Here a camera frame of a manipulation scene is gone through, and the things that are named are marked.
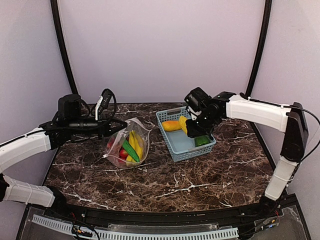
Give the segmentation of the yellow corn cob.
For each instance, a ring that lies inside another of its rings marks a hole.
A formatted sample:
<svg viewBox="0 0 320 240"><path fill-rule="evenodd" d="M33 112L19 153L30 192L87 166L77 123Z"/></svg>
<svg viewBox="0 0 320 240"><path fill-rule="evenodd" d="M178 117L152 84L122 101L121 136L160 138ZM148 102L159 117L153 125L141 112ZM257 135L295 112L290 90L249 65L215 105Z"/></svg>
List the yellow corn cob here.
<svg viewBox="0 0 320 240"><path fill-rule="evenodd" d="M181 115L179 117L178 123L180 125L180 128L183 130L183 132L187 135L188 134L188 130L187 130L187 123L186 121L188 120L187 117Z"/></svg>

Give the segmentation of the green cucumber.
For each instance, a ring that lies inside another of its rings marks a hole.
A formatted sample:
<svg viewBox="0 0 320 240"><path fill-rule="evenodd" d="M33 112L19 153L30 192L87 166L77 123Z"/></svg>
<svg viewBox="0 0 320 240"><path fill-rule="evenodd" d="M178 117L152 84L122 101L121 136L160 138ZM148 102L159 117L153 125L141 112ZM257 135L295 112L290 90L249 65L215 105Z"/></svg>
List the green cucumber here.
<svg viewBox="0 0 320 240"><path fill-rule="evenodd" d="M126 157L127 162L132 162L132 161L134 161L135 163L140 162L140 158L137 152L126 139L124 140L122 147L128 153L128 156Z"/></svg>

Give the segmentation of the clear zip top bag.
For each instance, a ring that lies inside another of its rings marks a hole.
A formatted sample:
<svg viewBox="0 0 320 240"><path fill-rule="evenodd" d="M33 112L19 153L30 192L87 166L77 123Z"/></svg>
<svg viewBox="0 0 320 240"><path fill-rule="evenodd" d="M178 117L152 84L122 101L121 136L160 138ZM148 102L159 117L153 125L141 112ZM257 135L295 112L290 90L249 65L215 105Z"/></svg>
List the clear zip top bag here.
<svg viewBox="0 0 320 240"><path fill-rule="evenodd" d="M134 117L125 121L127 127L114 133L108 140L106 153L108 161L120 169L141 165L149 153L151 131Z"/></svg>

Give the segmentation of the yellow banana bunch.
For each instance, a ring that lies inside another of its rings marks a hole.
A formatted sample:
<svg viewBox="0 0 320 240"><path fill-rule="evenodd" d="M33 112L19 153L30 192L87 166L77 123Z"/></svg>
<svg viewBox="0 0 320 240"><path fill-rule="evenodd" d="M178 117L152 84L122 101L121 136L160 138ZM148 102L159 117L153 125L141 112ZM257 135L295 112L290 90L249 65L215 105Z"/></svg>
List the yellow banana bunch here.
<svg viewBox="0 0 320 240"><path fill-rule="evenodd" d="M138 156L139 156L139 159L140 159L140 162L142 161L143 159L143 148L141 147L139 141L138 141L138 138L137 138L137 134L135 133L135 131L131 131L129 133L129 137L127 139L127 141L131 144L131 146L135 149L135 151L137 152Z"/></svg>

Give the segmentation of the red lychee bunch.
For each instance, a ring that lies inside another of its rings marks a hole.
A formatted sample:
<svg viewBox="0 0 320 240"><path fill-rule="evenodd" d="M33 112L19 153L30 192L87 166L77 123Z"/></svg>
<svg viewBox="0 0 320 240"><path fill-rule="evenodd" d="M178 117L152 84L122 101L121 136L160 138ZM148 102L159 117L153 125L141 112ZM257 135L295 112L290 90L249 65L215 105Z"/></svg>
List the red lychee bunch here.
<svg viewBox="0 0 320 240"><path fill-rule="evenodd" d="M114 142L115 142L115 137L111 136L108 143L107 143L107 151L111 150ZM120 159L126 160L128 157L128 153L126 152L126 150L121 146L119 147L114 147L113 148L113 153L116 157L119 157Z"/></svg>

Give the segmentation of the light blue plastic basket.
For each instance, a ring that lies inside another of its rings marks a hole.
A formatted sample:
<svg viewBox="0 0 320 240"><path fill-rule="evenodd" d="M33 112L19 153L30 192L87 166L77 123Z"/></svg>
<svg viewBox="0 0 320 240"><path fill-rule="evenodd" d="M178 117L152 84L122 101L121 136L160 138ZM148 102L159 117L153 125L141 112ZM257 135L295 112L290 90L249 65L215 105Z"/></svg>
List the light blue plastic basket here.
<svg viewBox="0 0 320 240"><path fill-rule="evenodd" d="M210 153L217 142L213 136L209 137L208 144L196 146L194 138L188 137L183 130L169 132L164 130L162 122L178 121L180 116L192 118L185 106L156 112L158 127L173 161L179 162Z"/></svg>

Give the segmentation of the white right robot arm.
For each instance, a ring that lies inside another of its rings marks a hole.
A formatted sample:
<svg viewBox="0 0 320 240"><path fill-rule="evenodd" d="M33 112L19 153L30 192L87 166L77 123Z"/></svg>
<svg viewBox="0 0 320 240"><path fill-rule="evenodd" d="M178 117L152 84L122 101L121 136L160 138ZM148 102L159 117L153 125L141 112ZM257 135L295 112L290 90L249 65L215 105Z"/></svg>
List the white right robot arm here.
<svg viewBox="0 0 320 240"><path fill-rule="evenodd" d="M298 102L278 104L253 99L243 93L223 91L211 97L196 87L184 98L191 118L185 122L190 138L210 136L223 119L237 119L264 125L284 133L280 159L264 192L264 198L277 201L299 165L309 154L306 147L309 130L305 114Z"/></svg>

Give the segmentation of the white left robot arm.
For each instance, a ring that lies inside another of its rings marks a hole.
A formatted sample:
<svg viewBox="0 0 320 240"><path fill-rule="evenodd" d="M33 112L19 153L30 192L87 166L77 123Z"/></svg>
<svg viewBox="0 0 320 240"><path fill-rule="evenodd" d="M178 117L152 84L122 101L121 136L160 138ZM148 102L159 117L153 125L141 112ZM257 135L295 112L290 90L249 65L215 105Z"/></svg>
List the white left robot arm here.
<svg viewBox="0 0 320 240"><path fill-rule="evenodd" d="M55 150L77 135L96 135L99 139L109 137L125 129L128 124L115 118L117 107L110 116L103 116L114 93L105 89L94 108L78 94L68 94L58 100L58 110L51 121L32 131L0 145L0 199L46 208L63 201L59 190L13 179L4 172L15 164L47 151Z"/></svg>

